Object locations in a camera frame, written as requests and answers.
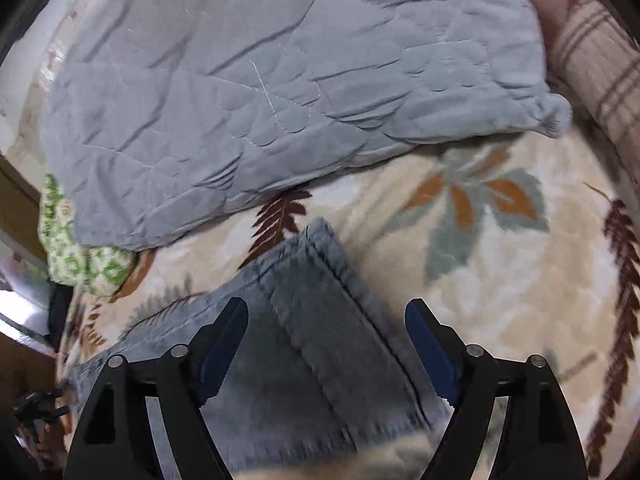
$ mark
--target orange leaf pattern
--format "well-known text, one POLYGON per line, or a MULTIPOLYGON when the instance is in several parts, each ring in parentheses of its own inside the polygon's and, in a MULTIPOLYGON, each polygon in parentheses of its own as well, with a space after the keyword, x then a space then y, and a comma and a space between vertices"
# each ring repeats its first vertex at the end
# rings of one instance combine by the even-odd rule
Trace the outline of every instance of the orange leaf pattern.
POLYGON ((439 195, 446 197, 444 216, 428 234, 424 269, 427 283, 466 265, 488 208, 504 230, 548 230, 539 181, 522 169, 494 175, 510 158, 505 147, 484 157, 478 157, 478 152, 450 148, 444 153, 443 168, 427 178, 390 219, 389 232, 414 226, 431 211, 439 195))
POLYGON ((456 224, 461 229, 471 229, 474 224, 474 207, 466 192, 454 184, 451 186, 451 199, 456 207, 456 224))
POLYGON ((138 262, 131 271, 127 279, 124 281, 120 290, 118 290, 109 300, 109 303, 115 303, 120 298, 126 298, 135 292, 140 283, 145 279, 152 263, 156 257, 156 249, 148 249, 138 254, 138 262))
POLYGON ((532 220, 538 218, 538 214, 531 200, 529 200, 527 194, 513 180, 498 178, 487 182, 486 186, 495 191, 495 193, 492 194, 492 200, 503 213, 524 215, 532 220))
POLYGON ((411 197, 409 202, 404 205, 402 210, 425 205, 429 200, 435 198, 438 193, 442 191, 443 185, 444 178, 442 173, 437 173, 435 176, 428 178, 418 189, 415 190, 414 195, 411 197))

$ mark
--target leaf pattern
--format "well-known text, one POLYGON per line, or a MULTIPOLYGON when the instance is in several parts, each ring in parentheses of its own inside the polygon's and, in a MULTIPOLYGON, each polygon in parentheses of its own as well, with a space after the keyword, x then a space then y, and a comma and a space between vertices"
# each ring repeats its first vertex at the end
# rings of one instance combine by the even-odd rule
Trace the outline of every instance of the leaf pattern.
POLYGON ((94 356, 98 351, 98 347, 107 342, 107 340, 95 329, 95 322, 100 317, 101 307, 102 303, 97 302, 92 307, 90 314, 87 316, 87 321, 90 321, 91 323, 87 323, 81 328, 76 328, 75 330, 78 335, 78 342, 80 343, 82 354, 87 358, 94 356))
POLYGON ((609 250, 618 267, 618 297, 614 307, 616 327, 613 346, 609 351, 609 370, 598 410, 598 418, 587 439, 587 471, 590 476, 600 476, 602 449, 611 433, 616 406, 622 400, 622 392, 629 378, 629 361, 636 358, 634 339, 638 337, 638 311, 640 302, 636 286, 640 286, 640 274, 636 264, 640 263, 636 244, 638 240, 632 230, 631 218, 625 213, 622 200, 610 200, 606 194, 593 186, 587 186, 599 193, 610 203, 602 233, 609 239, 609 250))
POLYGON ((427 283, 466 265, 487 207, 502 229, 548 231, 540 182, 523 169, 495 176, 510 158, 504 146, 480 157, 477 152, 448 149, 443 167, 427 177, 389 221, 388 232, 411 227, 430 211, 437 197, 446 195, 444 216, 429 234, 427 283))
POLYGON ((444 179, 442 173, 436 173, 431 178, 425 180, 422 185, 415 191, 411 200, 402 208, 403 211, 425 205, 429 200, 435 198, 442 191, 444 179))
POLYGON ((130 275, 124 281, 120 289, 111 296, 109 303, 115 303, 120 298, 126 298, 133 294, 140 286, 140 283, 146 278, 151 265, 156 258, 156 249, 148 249, 138 254, 138 262, 136 267, 131 271, 130 275))
POLYGON ((503 213, 524 215, 535 220, 538 218, 531 200, 518 184, 506 178, 497 178, 486 183, 494 194, 492 199, 496 207, 503 213))
POLYGON ((310 197, 311 193, 306 189, 293 188, 280 193, 262 206, 252 226, 258 228, 252 236, 256 239, 239 269, 284 241, 285 232, 292 235, 300 232, 294 215, 306 215, 306 207, 300 200, 310 197))
POLYGON ((181 306, 189 303, 193 298, 204 295, 204 292, 192 292, 191 276, 187 274, 184 278, 182 286, 168 286, 164 290, 164 294, 158 294, 146 299, 145 302, 138 306, 126 325, 120 332, 119 340, 123 340, 138 325, 142 323, 158 323, 162 322, 164 316, 172 310, 173 307, 181 306))

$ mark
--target bedding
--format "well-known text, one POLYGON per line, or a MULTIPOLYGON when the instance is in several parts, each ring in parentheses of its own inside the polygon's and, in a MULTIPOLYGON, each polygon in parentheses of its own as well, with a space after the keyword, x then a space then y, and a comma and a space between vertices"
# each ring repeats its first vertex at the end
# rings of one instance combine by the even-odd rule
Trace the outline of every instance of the bedding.
MULTIPOLYGON (((635 294, 620 280, 636 249, 616 187, 575 125, 560 139, 528 132, 424 146, 288 190, 149 250, 111 300, 77 291, 58 379, 135 334, 170 324, 175 311, 188 316, 200 296, 277 251, 317 216, 331 222, 348 260, 398 326, 407 302, 424 298, 464 341, 495 356, 544 355, 587 446, 615 362, 610 349, 631 341, 633 325, 620 332, 621 320, 637 322, 633 304, 618 301, 621 290, 625 298, 635 294), (626 240, 626 259, 616 260, 616 240, 626 240)), ((640 414, 640 370, 625 363, 626 383, 616 383, 621 400, 593 478, 616 465, 640 414)), ((475 478, 488 476, 504 410, 498 401, 475 478)), ((380 470, 416 478, 436 445, 430 432, 417 431, 328 463, 250 468, 236 478, 347 480, 380 470)))
POLYGON ((598 0, 579 0, 551 55, 556 73, 640 182, 640 52, 598 0))
POLYGON ((140 250, 417 144, 569 121, 528 0, 104 0, 41 138, 78 242, 140 250))
MULTIPOLYGON (((390 322, 322 219, 189 309, 171 309, 75 368, 76 416, 111 355, 134 362, 188 344, 233 297, 248 305, 248 328, 220 391, 200 410, 229 470, 326 460, 433 433, 446 416, 404 327, 390 322)), ((160 405, 148 400, 147 409, 163 477, 180 478, 160 405)))
POLYGON ((136 264, 136 253, 117 247, 82 247, 73 235, 76 208, 52 174, 40 195, 38 237, 47 252, 49 277, 110 298, 136 264))

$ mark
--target brown fern pattern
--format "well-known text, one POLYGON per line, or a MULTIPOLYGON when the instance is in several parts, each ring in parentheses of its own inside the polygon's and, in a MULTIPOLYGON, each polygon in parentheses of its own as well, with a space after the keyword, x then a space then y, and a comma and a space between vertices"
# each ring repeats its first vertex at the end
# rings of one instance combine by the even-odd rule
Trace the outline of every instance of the brown fern pattern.
POLYGON ((616 406, 620 404, 623 388, 628 381, 629 361, 636 358, 634 339, 639 334, 640 303, 635 287, 640 286, 640 275, 636 269, 640 258, 635 247, 638 241, 632 230, 632 221, 625 213, 625 203, 620 199, 610 200, 599 189, 589 187, 609 200, 610 209, 602 232, 609 239, 609 250, 615 256, 618 267, 618 297, 614 309, 617 318, 615 339, 609 351, 609 370, 605 377, 598 418, 591 428, 586 449, 589 476, 597 477, 602 468, 602 449, 611 433, 616 406))
POLYGON ((252 226, 258 228, 252 236, 255 238, 254 243, 249 248, 249 255, 238 268, 242 269, 258 256, 284 241, 285 232, 292 235, 299 233, 294 215, 306 215, 306 207, 300 201, 310 197, 311 193, 306 189, 293 188, 280 193, 262 206, 252 226))
POLYGON ((100 317, 101 303, 96 303, 87 316, 88 323, 79 329, 78 342, 85 356, 91 357, 100 345, 107 342, 105 338, 95 329, 95 322, 100 317))
POLYGON ((135 327, 137 327, 139 324, 151 321, 152 319, 155 319, 156 317, 162 316, 162 314, 165 314, 167 311, 169 311, 174 306, 176 306, 178 304, 186 304, 189 301, 194 300, 195 298, 199 298, 200 296, 204 296, 205 294, 206 294, 206 292, 196 292, 194 294, 189 294, 188 296, 185 296, 183 298, 177 298, 177 299, 173 300, 171 303, 169 303, 162 310, 159 310, 158 312, 150 314, 149 316, 143 317, 142 319, 139 319, 136 322, 134 322, 134 323, 130 324, 129 326, 127 326, 122 331, 122 333, 120 334, 120 339, 126 338, 126 336, 129 335, 129 333, 135 327))

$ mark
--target green patterned cloth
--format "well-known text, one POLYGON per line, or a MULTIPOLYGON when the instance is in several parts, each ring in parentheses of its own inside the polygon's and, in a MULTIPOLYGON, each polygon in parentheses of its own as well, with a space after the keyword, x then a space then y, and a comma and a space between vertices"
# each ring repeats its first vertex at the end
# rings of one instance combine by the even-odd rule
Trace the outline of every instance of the green patterned cloth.
POLYGON ((114 247, 82 247, 73 235, 76 208, 47 173, 40 199, 38 235, 47 251, 49 275, 54 282, 83 286, 96 296, 112 296, 136 262, 136 253, 114 247))

